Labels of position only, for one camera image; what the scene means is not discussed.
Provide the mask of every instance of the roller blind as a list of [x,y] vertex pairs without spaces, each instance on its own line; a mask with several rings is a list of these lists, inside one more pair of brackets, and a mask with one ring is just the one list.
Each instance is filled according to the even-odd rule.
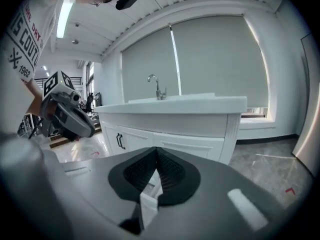
[[176,59],[170,28],[161,29],[122,52],[122,81],[125,102],[156,97],[156,81],[162,92],[179,95]]
[[249,108],[268,107],[262,54],[243,17],[197,18],[172,30],[182,95],[247,96]]

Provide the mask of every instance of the cabinet handle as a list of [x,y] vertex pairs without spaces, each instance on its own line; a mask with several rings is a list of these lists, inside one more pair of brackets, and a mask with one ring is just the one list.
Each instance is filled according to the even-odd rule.
[[121,138],[122,138],[122,134],[120,135],[120,138],[119,138],[119,141],[120,141],[120,144],[121,144],[121,148],[123,148],[124,150],[126,149],[124,146],[122,146],[122,142],[121,142]]
[[116,142],[118,142],[118,146],[119,146],[120,148],[122,148],[122,146],[120,146],[120,143],[119,143],[119,139],[118,139],[119,136],[120,136],[120,133],[118,133],[118,135],[117,135],[117,137],[116,137]]

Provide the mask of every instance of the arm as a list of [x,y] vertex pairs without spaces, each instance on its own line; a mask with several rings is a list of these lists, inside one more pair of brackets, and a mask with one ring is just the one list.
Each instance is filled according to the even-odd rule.
[[[40,117],[41,116],[40,109],[41,109],[41,103],[42,103],[42,91],[34,79],[31,79],[25,86],[34,95],[34,100],[28,109],[28,113],[31,113],[35,116]],[[55,103],[50,103],[48,110],[47,110],[47,115],[53,115],[56,111],[56,107],[57,107],[57,105]]]

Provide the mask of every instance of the staircase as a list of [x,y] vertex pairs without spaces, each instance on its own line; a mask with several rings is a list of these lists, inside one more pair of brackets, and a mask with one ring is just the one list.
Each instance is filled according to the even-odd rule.
[[[102,132],[101,125],[99,122],[95,123],[94,127],[95,127],[94,134],[98,134]],[[50,139],[51,139],[51,142],[49,143],[49,146],[52,149],[71,142],[70,140],[62,137],[61,135],[50,137]]]

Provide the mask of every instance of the gray tiled floor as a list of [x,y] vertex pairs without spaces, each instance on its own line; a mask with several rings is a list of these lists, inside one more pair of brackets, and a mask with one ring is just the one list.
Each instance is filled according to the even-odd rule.
[[[229,165],[274,195],[286,208],[306,195],[312,184],[310,174],[291,155],[296,141],[289,139],[264,144],[237,145]],[[47,149],[47,145],[44,143],[41,147]],[[109,156],[102,133],[54,148],[53,151],[61,163]]]
[[297,140],[237,145],[230,166],[274,195],[284,208],[308,194],[312,177],[291,154]]

